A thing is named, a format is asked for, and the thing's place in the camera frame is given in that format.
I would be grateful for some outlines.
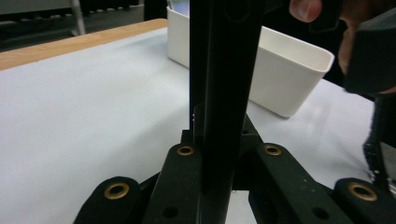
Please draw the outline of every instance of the white table surface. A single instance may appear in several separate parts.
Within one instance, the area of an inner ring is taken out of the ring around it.
[[[0,223],[72,223],[98,184],[161,170],[188,129],[188,69],[166,57],[166,29],[0,72]],[[322,80],[282,119],[254,103],[265,142],[319,182],[367,180],[371,102]],[[234,192],[227,223],[255,223]]]

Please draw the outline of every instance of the screw hole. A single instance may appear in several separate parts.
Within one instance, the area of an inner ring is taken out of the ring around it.
[[[278,156],[282,153],[282,151],[278,147],[274,146],[264,146],[264,150],[266,153],[272,156]]]
[[[372,202],[377,199],[375,192],[363,184],[350,183],[348,189],[355,197],[358,197],[364,201]]]
[[[177,154],[180,156],[190,156],[192,153],[194,153],[194,149],[192,147],[180,147],[177,150]]]
[[[105,190],[105,197],[109,200],[123,198],[129,191],[129,186],[125,183],[113,183]]]
[[[329,213],[326,212],[326,210],[324,210],[323,208],[319,208],[319,207],[314,207],[314,209],[312,209],[312,212],[314,213],[314,215],[320,219],[323,220],[327,220],[329,219]]]
[[[176,207],[167,207],[163,210],[163,216],[167,218],[177,217],[178,211]]]

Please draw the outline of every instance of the human hand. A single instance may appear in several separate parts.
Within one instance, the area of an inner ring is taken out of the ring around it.
[[[340,19],[346,22],[347,29],[338,51],[338,63],[347,74],[355,34],[359,25],[394,7],[391,0],[343,0]],[[314,21],[322,10],[321,0],[290,0],[290,14],[304,22]],[[396,86],[381,93],[395,92]]]

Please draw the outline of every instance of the white storage container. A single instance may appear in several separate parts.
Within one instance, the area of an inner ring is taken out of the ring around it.
[[[168,56],[189,67],[189,17],[168,8]],[[326,49],[262,27],[249,99],[282,117],[297,112],[330,70]]]

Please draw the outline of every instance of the brass grommet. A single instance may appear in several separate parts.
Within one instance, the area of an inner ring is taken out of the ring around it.
[[[177,149],[177,154],[180,156],[190,156],[194,153],[193,147],[180,147]]]
[[[264,151],[272,156],[279,156],[282,153],[282,150],[280,150],[279,147],[271,145],[265,145]]]
[[[105,197],[109,200],[117,200],[125,196],[129,191],[129,185],[117,182],[109,185],[105,190]]]
[[[347,188],[355,197],[364,201],[373,202],[378,199],[375,192],[363,184],[353,182],[350,183]]]

